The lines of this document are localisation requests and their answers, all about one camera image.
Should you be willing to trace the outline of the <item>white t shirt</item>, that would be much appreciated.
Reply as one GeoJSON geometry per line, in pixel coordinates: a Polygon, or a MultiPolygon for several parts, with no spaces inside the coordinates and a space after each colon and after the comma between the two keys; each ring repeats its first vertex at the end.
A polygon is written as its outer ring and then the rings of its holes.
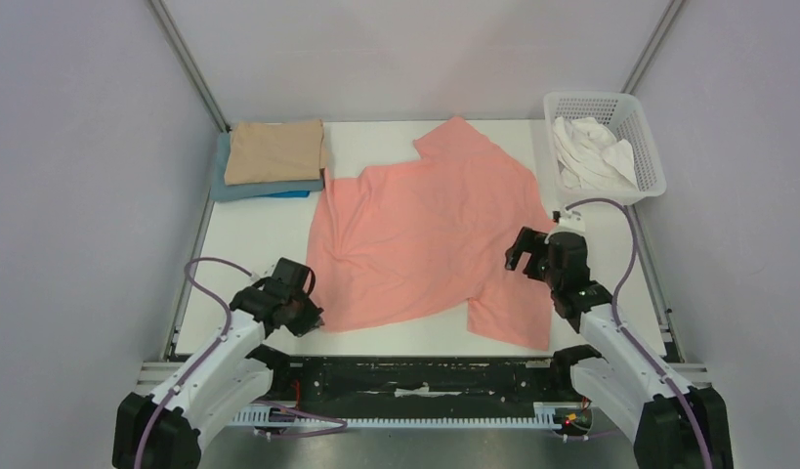
{"type": "Polygon", "coordinates": [[[594,117],[552,123],[554,149],[563,185],[571,190],[637,191],[635,153],[594,117]]]}

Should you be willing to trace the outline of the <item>blue folded t shirt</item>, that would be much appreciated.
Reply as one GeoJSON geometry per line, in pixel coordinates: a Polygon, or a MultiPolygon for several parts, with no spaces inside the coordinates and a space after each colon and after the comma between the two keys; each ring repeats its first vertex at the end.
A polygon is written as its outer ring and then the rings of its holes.
{"type": "Polygon", "coordinates": [[[324,189],[322,178],[316,180],[250,183],[229,186],[225,182],[227,163],[231,152],[230,134],[221,133],[216,140],[214,168],[211,173],[210,199],[215,202],[232,202],[247,198],[306,198],[312,192],[324,189]]]}

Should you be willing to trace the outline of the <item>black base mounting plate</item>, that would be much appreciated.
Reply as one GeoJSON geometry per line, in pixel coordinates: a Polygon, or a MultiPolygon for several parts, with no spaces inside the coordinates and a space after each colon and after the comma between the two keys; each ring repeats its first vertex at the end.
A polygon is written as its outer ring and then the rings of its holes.
{"type": "Polygon", "coordinates": [[[583,403],[540,357],[294,357],[262,397],[343,419],[527,417],[536,404],[583,403]]]}

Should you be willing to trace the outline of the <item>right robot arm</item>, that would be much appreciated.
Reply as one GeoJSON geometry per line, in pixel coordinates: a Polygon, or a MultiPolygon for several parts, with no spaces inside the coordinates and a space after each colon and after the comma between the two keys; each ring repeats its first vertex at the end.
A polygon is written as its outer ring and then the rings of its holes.
{"type": "Polygon", "coordinates": [[[513,271],[545,283],[556,313],[585,339],[552,357],[549,383],[563,399],[598,407],[630,441],[640,468],[731,468],[727,406],[644,343],[622,316],[616,295],[590,277],[585,238],[521,228],[506,251],[513,271]]]}

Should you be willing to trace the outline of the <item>beige folded t shirt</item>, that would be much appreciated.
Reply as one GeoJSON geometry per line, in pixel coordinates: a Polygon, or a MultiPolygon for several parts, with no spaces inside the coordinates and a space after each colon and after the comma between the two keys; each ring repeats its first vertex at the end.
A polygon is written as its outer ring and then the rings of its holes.
{"type": "Polygon", "coordinates": [[[240,122],[230,135],[224,180],[228,186],[314,181],[321,178],[330,152],[319,119],[240,122]]]}

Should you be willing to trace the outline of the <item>white plastic laundry basket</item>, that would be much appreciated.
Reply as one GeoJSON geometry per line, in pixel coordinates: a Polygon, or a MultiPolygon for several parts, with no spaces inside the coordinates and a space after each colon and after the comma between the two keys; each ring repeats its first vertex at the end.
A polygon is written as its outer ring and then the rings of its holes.
{"type": "Polygon", "coordinates": [[[635,97],[550,92],[543,107],[549,172],[563,205],[596,197],[632,205],[665,192],[653,134],[635,97]]]}

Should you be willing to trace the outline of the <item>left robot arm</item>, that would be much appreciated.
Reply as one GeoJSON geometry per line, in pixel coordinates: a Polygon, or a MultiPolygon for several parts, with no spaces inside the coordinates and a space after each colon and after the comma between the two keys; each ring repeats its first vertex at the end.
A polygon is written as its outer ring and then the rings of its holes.
{"type": "Polygon", "coordinates": [[[116,413],[111,464],[115,468],[196,468],[214,437],[262,396],[279,399],[292,384],[278,364],[286,355],[265,341],[284,327],[297,337],[322,326],[311,298],[314,271],[281,258],[267,277],[245,268],[250,284],[230,301],[194,277],[189,283],[215,300],[224,323],[178,369],[149,393],[130,393],[116,413]]]}

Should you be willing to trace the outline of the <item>pink t shirt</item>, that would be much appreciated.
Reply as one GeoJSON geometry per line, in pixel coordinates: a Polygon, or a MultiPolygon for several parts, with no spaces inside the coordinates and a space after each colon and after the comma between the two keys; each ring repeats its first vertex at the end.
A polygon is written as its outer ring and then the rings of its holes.
{"type": "Polygon", "coordinates": [[[505,266],[521,229],[554,226],[536,177],[461,117],[414,147],[416,160],[325,181],[307,248],[325,329],[418,320],[466,304],[470,332],[547,349],[548,288],[505,266]]]}

